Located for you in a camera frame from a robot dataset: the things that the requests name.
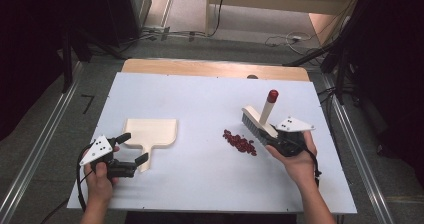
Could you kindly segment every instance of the red cap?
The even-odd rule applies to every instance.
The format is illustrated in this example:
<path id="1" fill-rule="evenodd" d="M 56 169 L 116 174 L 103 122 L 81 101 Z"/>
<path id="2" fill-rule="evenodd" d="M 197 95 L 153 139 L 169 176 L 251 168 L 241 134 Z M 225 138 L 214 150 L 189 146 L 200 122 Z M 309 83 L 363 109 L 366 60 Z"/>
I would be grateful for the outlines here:
<path id="1" fill-rule="evenodd" d="M 269 91 L 268 98 L 266 99 L 269 103 L 275 103 L 277 101 L 278 97 L 278 91 L 277 90 L 271 90 Z"/>

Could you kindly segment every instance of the forearm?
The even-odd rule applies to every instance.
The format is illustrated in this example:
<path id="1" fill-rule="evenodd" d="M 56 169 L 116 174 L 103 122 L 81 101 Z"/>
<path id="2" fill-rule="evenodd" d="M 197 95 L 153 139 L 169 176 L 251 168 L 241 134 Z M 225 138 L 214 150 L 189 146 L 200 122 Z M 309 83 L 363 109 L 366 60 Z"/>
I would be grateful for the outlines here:
<path id="1" fill-rule="evenodd" d="M 321 196 L 314 181 L 298 185 L 302 196 L 303 210 L 307 224 L 335 223 L 327 204 Z"/>
<path id="2" fill-rule="evenodd" d="M 87 209 L 81 219 L 81 224 L 101 224 L 107 212 L 107 203 L 87 203 Z"/>

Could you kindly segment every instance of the wooden brush handle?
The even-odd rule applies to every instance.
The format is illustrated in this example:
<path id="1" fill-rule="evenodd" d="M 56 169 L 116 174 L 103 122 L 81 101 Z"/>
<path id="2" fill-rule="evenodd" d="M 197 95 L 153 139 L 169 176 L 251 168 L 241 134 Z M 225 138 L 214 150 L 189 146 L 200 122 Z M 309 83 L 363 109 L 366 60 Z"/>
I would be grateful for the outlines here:
<path id="1" fill-rule="evenodd" d="M 271 113 L 272 108 L 274 107 L 274 104 L 277 101 L 277 97 L 278 97 L 277 90 L 269 91 L 264 109 L 262 110 L 261 118 L 259 119 L 260 124 L 264 125 L 266 121 L 268 120 L 269 114 Z"/>

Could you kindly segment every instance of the white table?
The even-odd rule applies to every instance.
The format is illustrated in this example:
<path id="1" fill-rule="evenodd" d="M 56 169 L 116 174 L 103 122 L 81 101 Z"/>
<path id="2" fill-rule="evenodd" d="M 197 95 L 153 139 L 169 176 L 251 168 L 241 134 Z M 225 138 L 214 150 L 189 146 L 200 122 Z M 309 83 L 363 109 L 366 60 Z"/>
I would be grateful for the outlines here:
<path id="1" fill-rule="evenodd" d="M 279 99 L 269 122 L 291 115 L 312 132 L 323 172 L 320 191 L 334 214 L 356 213 L 319 100 L 311 82 L 118 73 L 93 135 L 122 133 L 127 118 L 176 118 L 175 143 L 154 150 L 151 169 L 115 186 L 112 209 L 198 212 L 302 212 L 300 194 L 281 163 L 241 122 L 241 108 L 261 111 L 270 89 Z M 255 140 L 256 157 L 238 152 L 224 129 Z M 124 144 L 115 154 L 132 161 L 140 150 Z M 80 208 L 74 187 L 68 208 Z"/>

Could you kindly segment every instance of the pile of red beans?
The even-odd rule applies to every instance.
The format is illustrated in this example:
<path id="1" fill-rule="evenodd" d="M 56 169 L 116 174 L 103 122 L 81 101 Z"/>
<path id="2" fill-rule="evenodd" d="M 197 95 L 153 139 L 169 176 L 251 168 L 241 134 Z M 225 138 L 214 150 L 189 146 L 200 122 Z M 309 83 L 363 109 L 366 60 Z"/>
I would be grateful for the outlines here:
<path id="1" fill-rule="evenodd" d="M 246 138 L 242 138 L 240 135 L 231 135 L 231 132 L 227 129 L 224 130 L 224 135 L 222 135 L 231 146 L 236 147 L 239 152 L 247 152 L 252 156 L 256 156 L 255 147 L 252 145 L 253 141 L 248 141 Z"/>

